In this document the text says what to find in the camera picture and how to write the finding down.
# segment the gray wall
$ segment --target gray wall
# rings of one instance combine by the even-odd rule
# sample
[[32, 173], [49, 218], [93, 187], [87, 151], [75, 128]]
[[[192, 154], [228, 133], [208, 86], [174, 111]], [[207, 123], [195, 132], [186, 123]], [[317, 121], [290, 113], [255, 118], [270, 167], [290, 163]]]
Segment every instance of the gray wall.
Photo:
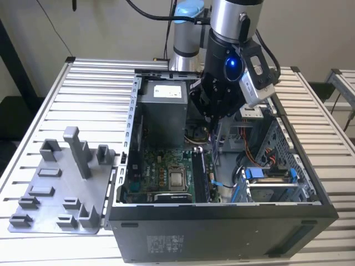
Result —
[[[40, 1], [75, 56], [142, 60], [163, 56], [167, 23], [142, 17], [124, 0], [78, 0], [76, 12], [70, 0]], [[170, 4], [134, 2], [159, 15], [167, 14]], [[212, 0], [205, 2], [209, 6]], [[355, 69], [354, 10], [354, 0], [265, 0], [259, 29], [281, 65], [296, 65], [308, 80], [323, 81], [331, 68]], [[0, 17], [33, 86], [45, 95], [68, 56], [64, 45], [35, 0], [0, 0]]]

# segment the metal slotted worktable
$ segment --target metal slotted worktable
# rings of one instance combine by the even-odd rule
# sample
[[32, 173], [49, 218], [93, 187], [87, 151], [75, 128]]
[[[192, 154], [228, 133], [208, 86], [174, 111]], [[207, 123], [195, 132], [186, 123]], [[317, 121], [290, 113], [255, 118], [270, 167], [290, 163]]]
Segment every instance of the metal slotted worktable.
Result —
[[[95, 236], [10, 233], [8, 219], [25, 193], [44, 139], [61, 146], [66, 126], [77, 126], [89, 145], [119, 151], [135, 68], [166, 69], [164, 62], [76, 59], [66, 63], [0, 179], [0, 262], [10, 265], [120, 265], [111, 231]], [[355, 265], [355, 148], [301, 73], [283, 68], [277, 95], [298, 138], [334, 203], [339, 220], [290, 260], [278, 265]], [[195, 262], [193, 265], [275, 265], [259, 262]]]

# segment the black cable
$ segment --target black cable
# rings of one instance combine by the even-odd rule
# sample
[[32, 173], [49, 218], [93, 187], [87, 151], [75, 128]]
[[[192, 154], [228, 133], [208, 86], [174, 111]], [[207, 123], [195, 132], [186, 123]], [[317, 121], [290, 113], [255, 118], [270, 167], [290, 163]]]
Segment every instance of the black cable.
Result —
[[334, 102], [334, 105], [333, 105], [333, 108], [332, 108], [331, 114], [333, 114], [334, 108], [335, 108], [335, 106], [337, 105], [337, 102], [338, 102], [339, 98], [340, 98], [340, 93], [339, 93], [339, 95], [338, 95], [337, 99], [336, 99], [336, 100], [335, 100], [335, 102]]
[[346, 122], [346, 125], [345, 125], [345, 127], [344, 127], [344, 129], [343, 129], [344, 132], [348, 129], [349, 124], [350, 124], [350, 121], [351, 121], [351, 120], [348, 119], [348, 121]]
[[[170, 11], [169, 11], [169, 16], [173, 16], [175, 14], [175, 9], [177, 5], [178, 0], [171, 0], [170, 2]], [[169, 34], [170, 34], [170, 28], [171, 28], [171, 21], [168, 22], [168, 27], [166, 29], [166, 36], [165, 36], [165, 46], [164, 46], [164, 59], [168, 59], [168, 39], [169, 39]]]
[[60, 36], [59, 33], [57, 32], [57, 30], [55, 29], [55, 27], [54, 27], [54, 25], [53, 25], [51, 19], [49, 18], [48, 14], [46, 13], [46, 11], [44, 10], [44, 8], [43, 8], [42, 5], [40, 4], [39, 0], [36, 0], [36, 1], [37, 1], [37, 3], [39, 4], [39, 6], [41, 7], [41, 9], [43, 10], [45, 16], [48, 18], [50, 24], [52, 25], [52, 27], [53, 27], [53, 29], [54, 29], [54, 32], [57, 34], [57, 36], [59, 37], [59, 39], [60, 39], [60, 40], [62, 41], [62, 43], [65, 45], [65, 47], [67, 48], [69, 54], [70, 54], [71, 56], [73, 56], [73, 54], [72, 54], [72, 52], [70, 51], [69, 47], [67, 46], [67, 44], [65, 43], [65, 41], [61, 38], [61, 36]]
[[267, 52], [268, 56], [271, 58], [271, 60], [273, 61], [273, 63], [276, 66], [276, 70], [277, 70], [277, 74], [279, 78], [281, 76], [281, 67], [280, 64], [278, 63], [276, 57], [274, 56], [274, 54], [270, 51], [270, 49], [266, 46], [266, 44], [264, 43], [263, 39], [261, 38], [260, 32], [256, 29], [255, 34], [261, 44], [261, 46], [264, 48], [264, 50]]
[[234, 187], [227, 186], [225, 184], [223, 184], [223, 186], [226, 187], [226, 188], [234, 188]]
[[184, 16], [162, 17], [162, 16], [151, 15], [151, 14], [145, 13], [143, 10], [139, 9], [134, 3], [132, 3], [131, 0], [126, 0], [126, 2], [131, 6], [131, 8], [136, 10], [139, 14], [141, 14], [142, 16], [144, 16], [146, 18], [152, 19], [154, 21], [191, 21], [194, 23], [197, 21], [196, 18], [190, 18], [190, 17], [184, 17]]

